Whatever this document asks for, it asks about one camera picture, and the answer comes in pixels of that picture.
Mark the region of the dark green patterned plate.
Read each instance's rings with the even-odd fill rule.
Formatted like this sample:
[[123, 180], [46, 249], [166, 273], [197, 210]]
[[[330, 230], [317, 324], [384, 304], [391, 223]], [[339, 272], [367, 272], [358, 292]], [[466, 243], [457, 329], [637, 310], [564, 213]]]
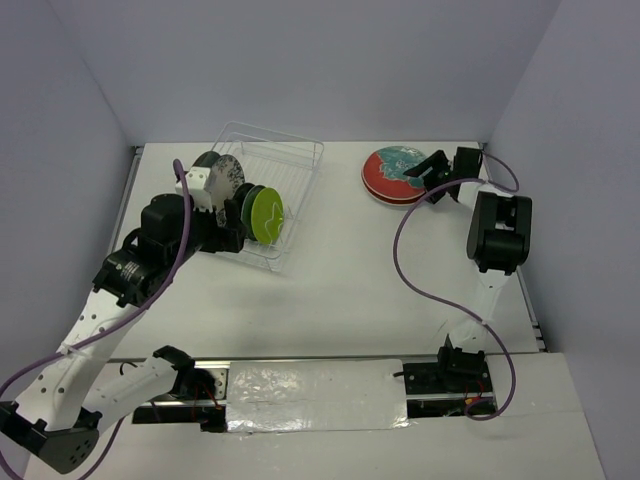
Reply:
[[252, 226], [253, 208], [254, 208], [254, 204], [255, 204], [255, 201], [256, 201], [256, 198], [257, 198], [258, 194], [261, 193], [264, 189], [265, 189], [264, 185], [255, 185], [255, 187], [249, 192], [249, 194], [248, 194], [248, 196], [246, 198], [246, 202], [247, 202], [247, 205], [249, 207], [249, 213], [250, 213], [250, 220], [251, 220], [250, 226], [251, 226], [252, 233], [253, 233], [253, 236], [254, 236], [254, 240], [252, 240], [252, 241], [256, 240], [255, 234], [253, 232], [253, 226]]

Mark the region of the lime green plate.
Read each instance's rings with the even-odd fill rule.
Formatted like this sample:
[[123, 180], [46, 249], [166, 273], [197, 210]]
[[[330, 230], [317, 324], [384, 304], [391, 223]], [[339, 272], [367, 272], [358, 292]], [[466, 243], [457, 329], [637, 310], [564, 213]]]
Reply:
[[284, 207], [279, 193], [270, 187], [258, 194], [252, 215], [256, 241], [263, 245], [277, 242], [284, 222]]

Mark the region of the blue floral white plate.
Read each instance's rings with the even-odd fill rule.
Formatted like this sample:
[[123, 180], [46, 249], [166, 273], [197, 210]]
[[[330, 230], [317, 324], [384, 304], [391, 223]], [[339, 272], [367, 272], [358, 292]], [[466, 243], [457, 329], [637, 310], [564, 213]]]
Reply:
[[231, 200], [244, 183], [244, 170], [234, 156], [222, 155], [214, 162], [209, 187], [212, 206], [215, 208], [216, 220], [220, 226], [225, 226], [227, 222], [224, 202]]

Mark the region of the black plate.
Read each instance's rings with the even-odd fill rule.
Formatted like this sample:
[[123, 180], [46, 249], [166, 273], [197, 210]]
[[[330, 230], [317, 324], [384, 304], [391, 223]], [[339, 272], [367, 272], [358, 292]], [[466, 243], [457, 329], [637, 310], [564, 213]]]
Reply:
[[246, 183], [242, 184], [237, 189], [237, 191], [236, 191], [236, 193], [234, 195], [234, 200], [238, 203], [238, 206], [240, 208], [240, 220], [241, 220], [243, 226], [245, 227], [246, 236], [250, 240], [254, 240], [254, 236], [253, 236], [252, 229], [251, 229], [251, 226], [250, 226], [251, 220], [250, 220], [249, 207], [247, 205], [246, 198], [247, 198], [249, 192], [254, 187], [255, 187], [255, 185], [253, 183], [246, 182]]

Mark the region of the dark teal speckled plate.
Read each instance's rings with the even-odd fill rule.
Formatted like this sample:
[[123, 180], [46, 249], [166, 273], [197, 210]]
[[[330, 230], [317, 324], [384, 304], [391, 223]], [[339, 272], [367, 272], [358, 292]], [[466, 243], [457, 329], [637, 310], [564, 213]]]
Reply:
[[220, 155], [215, 151], [206, 151], [202, 153], [193, 163], [193, 168], [206, 168], [210, 169], [220, 158]]

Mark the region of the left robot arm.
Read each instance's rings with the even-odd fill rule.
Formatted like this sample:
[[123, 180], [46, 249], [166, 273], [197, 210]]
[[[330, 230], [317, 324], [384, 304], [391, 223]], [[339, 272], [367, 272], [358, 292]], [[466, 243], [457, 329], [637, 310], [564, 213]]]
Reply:
[[33, 383], [1, 404], [1, 432], [65, 475], [79, 468], [108, 428], [157, 396], [214, 401], [217, 378], [187, 353], [163, 346], [115, 381], [95, 381], [116, 347], [197, 252], [238, 253], [248, 192], [231, 155], [213, 150], [190, 168], [173, 162], [175, 192], [152, 198], [140, 225], [103, 261], [75, 324], [57, 351], [17, 372]]

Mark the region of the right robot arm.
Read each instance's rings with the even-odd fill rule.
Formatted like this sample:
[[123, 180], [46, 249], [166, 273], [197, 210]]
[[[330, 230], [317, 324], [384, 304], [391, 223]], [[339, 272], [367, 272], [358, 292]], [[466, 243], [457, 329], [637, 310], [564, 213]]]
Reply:
[[483, 161], [491, 159], [512, 175], [514, 187], [497, 186], [487, 181], [478, 186], [469, 227], [466, 254], [478, 269], [479, 280], [472, 306], [473, 317], [447, 334], [448, 358], [434, 371], [437, 384], [446, 391], [456, 391], [471, 372], [481, 369], [497, 301], [508, 279], [528, 258], [531, 237], [532, 200], [515, 195], [519, 184], [504, 162], [478, 148], [458, 147], [453, 162], [442, 150], [426, 158], [422, 182], [427, 192], [459, 179], [479, 179]]

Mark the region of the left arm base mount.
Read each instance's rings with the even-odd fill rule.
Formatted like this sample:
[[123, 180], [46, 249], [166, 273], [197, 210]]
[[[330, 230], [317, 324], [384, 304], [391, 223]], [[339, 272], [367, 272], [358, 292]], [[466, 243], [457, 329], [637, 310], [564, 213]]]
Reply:
[[167, 361], [177, 374], [166, 393], [143, 403], [133, 412], [131, 423], [194, 424], [201, 432], [225, 433], [229, 368], [197, 363], [172, 346], [157, 349], [152, 357]]

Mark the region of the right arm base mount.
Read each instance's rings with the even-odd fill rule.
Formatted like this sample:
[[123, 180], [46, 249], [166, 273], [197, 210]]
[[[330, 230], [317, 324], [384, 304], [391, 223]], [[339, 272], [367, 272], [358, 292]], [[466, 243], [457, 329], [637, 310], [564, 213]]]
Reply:
[[475, 417], [497, 411], [486, 354], [454, 347], [449, 338], [434, 360], [404, 362], [394, 378], [404, 381], [410, 419]]

